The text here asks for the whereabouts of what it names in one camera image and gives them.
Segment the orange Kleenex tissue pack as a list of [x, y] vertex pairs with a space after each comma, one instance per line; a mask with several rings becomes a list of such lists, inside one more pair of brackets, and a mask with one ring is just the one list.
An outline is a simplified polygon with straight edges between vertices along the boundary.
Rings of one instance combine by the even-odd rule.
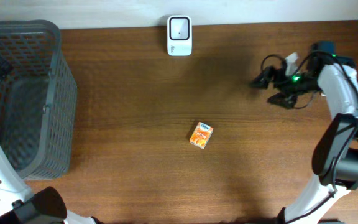
[[213, 127], [199, 122], [190, 136], [190, 144], [197, 146], [200, 149], [204, 149], [211, 138], [213, 131]]

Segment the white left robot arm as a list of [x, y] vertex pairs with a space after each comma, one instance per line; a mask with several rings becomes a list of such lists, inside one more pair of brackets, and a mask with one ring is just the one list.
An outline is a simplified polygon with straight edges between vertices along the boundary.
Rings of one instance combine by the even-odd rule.
[[18, 176], [0, 146], [0, 223], [85, 223], [97, 224], [95, 217], [69, 211], [53, 187], [38, 193]]

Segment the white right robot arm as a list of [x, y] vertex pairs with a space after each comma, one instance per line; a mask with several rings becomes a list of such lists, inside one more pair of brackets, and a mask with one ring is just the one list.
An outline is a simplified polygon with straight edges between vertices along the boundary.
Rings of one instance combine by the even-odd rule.
[[300, 196], [283, 207], [274, 223], [324, 223], [323, 216], [342, 197], [358, 189], [358, 79], [352, 58], [337, 55], [330, 41], [314, 43], [300, 64], [296, 53], [276, 55], [280, 68], [260, 66], [250, 87], [278, 90], [267, 101], [298, 109], [300, 95], [326, 97], [331, 124], [316, 145], [311, 176]]

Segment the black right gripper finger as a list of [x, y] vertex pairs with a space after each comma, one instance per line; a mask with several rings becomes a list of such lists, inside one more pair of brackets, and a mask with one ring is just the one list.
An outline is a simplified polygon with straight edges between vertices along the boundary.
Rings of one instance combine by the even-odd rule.
[[286, 96], [283, 93], [277, 93], [267, 99], [267, 102], [280, 106], [285, 109], [294, 109], [298, 97], [296, 95]]
[[250, 82], [249, 86], [251, 88], [267, 89], [274, 75], [275, 75], [274, 67], [264, 68], [260, 72], [260, 74]]

